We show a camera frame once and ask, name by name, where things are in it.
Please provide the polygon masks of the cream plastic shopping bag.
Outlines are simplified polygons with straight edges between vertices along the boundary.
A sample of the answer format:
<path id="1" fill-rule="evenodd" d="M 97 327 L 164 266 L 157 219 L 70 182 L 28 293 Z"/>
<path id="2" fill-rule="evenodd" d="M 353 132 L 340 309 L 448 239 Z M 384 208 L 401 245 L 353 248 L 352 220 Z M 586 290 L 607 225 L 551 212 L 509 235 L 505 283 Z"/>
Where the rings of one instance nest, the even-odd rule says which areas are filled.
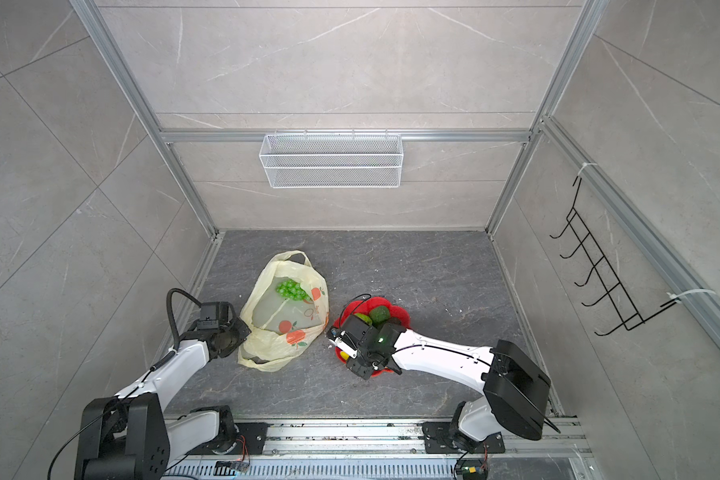
<path id="1" fill-rule="evenodd" d="M 310 302 L 281 297 L 276 286 L 293 279 L 310 293 Z M 260 273 L 241 319 L 251 330 L 238 351 L 238 363 L 262 372 L 276 372 L 299 357 L 329 323 L 329 296 L 324 277 L 300 250 L 274 255 Z"/>

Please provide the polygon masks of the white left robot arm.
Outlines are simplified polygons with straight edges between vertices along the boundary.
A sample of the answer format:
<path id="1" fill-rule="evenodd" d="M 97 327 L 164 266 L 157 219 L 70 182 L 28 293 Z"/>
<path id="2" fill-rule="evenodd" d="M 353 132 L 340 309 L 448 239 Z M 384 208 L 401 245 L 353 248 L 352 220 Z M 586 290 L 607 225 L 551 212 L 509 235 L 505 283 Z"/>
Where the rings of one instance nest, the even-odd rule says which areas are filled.
<path id="1" fill-rule="evenodd" d="M 115 395 L 85 407 L 74 477 L 160 479 L 197 448 L 225 454 L 237 447 L 239 429 L 227 406 L 201 407 L 171 422 L 164 411 L 195 373 L 235 352 L 249 334 L 230 303 L 201 303 L 199 318 L 166 357 Z"/>

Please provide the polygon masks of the green fake lime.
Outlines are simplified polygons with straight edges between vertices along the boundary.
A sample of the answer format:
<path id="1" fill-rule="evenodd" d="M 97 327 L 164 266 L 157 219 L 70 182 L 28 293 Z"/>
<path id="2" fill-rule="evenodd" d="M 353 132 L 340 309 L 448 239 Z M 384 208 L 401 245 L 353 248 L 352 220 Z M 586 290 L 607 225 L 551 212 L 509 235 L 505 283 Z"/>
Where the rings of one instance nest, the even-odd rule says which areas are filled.
<path id="1" fill-rule="evenodd" d="M 368 316 L 373 320 L 373 325 L 383 324 L 392 318 L 389 308 L 384 305 L 373 308 Z"/>

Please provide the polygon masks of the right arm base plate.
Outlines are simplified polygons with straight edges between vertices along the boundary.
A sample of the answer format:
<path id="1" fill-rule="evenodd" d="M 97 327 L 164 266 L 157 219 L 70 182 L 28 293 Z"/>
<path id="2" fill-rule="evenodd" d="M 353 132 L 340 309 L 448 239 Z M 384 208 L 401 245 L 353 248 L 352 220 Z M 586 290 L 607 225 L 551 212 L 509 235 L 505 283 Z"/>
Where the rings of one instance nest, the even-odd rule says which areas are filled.
<path id="1" fill-rule="evenodd" d="M 427 454 L 466 452 L 492 455 L 506 452 L 500 433 L 494 433 L 482 441 L 476 441 L 460 433 L 455 426 L 448 422 L 424 422 L 421 424 L 421 429 Z"/>

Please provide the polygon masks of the green spotted fake fruit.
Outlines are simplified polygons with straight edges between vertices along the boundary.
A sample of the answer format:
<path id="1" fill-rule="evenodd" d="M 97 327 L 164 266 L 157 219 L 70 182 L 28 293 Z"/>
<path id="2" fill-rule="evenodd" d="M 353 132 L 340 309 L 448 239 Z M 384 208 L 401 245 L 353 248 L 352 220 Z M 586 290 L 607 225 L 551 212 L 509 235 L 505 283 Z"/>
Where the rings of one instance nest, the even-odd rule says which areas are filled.
<path id="1" fill-rule="evenodd" d="M 362 313 L 354 313 L 354 316 L 370 326 L 373 325 L 373 320 L 368 315 Z"/>

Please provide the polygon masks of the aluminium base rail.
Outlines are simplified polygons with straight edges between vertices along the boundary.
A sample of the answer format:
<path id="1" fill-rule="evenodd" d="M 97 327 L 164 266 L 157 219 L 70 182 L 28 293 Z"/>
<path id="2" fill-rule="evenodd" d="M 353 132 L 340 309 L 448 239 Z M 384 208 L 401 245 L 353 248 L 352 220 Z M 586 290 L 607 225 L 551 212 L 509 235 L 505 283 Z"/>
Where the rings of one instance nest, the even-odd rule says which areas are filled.
<path id="1" fill-rule="evenodd" d="M 501 434 L 503 454 L 427 454 L 421 424 L 445 419 L 245 419 L 269 425 L 262 455 L 189 455 L 162 479 L 599 479 L 580 422 L 539 441 Z"/>

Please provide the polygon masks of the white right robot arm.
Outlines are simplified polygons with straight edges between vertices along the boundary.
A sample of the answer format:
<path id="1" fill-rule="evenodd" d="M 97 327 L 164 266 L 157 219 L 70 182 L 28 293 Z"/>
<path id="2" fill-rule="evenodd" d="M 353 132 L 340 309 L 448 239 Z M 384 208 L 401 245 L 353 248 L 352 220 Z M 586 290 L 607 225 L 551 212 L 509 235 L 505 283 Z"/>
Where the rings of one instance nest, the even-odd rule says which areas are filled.
<path id="1" fill-rule="evenodd" d="M 462 384 L 480 397 L 458 404 L 446 426 L 422 428 L 447 449 L 473 453 L 501 434 L 539 441 L 543 429 L 559 428 L 546 415 L 549 376 L 516 344 L 500 340 L 493 347 L 466 346 L 429 338 L 401 324 L 379 327 L 351 315 L 326 332 L 348 355 L 346 367 L 368 380 L 382 370 L 398 375 L 418 371 Z"/>

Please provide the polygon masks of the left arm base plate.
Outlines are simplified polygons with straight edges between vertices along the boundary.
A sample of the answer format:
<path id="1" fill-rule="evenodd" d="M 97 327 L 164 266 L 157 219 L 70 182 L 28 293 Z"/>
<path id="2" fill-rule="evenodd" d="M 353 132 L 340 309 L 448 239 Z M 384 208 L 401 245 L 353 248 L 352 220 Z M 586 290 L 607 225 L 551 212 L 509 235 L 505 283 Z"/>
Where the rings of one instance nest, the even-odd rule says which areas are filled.
<path id="1" fill-rule="evenodd" d="M 235 434 L 223 434 L 220 441 L 201 444 L 189 455 L 262 455 L 269 425 L 265 422 L 238 423 Z"/>

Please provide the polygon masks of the red flower-shaped plastic bowl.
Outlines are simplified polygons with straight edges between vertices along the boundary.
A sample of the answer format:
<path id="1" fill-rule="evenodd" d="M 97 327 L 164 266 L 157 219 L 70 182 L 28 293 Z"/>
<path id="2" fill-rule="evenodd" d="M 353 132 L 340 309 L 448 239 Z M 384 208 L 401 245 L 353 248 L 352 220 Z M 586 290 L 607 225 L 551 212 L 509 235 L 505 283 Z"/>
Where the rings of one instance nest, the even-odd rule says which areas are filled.
<path id="1" fill-rule="evenodd" d="M 389 300 L 361 294 L 350 301 L 326 332 L 336 355 L 363 380 L 402 369 L 393 359 L 395 343 L 410 328 L 408 312 Z"/>

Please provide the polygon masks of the green fake grapes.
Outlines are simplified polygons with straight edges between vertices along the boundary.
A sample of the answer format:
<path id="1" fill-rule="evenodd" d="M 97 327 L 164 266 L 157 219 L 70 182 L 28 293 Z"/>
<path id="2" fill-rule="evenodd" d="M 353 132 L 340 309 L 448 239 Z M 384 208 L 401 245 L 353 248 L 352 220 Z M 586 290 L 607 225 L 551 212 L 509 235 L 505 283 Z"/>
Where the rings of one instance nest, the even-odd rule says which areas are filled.
<path id="1" fill-rule="evenodd" d="M 310 302 L 312 297 L 305 291 L 299 282 L 285 279 L 276 286 L 276 292 L 283 298 L 297 302 Z"/>

